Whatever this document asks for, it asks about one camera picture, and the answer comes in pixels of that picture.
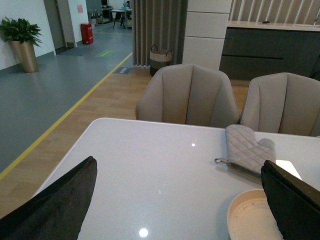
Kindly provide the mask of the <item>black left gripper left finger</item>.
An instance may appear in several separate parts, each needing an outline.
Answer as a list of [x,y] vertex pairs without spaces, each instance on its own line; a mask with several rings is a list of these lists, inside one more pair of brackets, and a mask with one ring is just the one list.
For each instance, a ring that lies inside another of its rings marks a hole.
[[97,161],[89,156],[0,220],[2,240],[76,240],[89,209]]

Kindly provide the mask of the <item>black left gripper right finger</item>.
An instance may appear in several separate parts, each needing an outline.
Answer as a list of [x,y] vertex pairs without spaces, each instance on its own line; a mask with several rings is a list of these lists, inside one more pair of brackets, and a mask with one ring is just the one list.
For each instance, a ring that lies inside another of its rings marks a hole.
[[266,160],[261,182],[267,203],[285,240],[320,238],[320,191]]

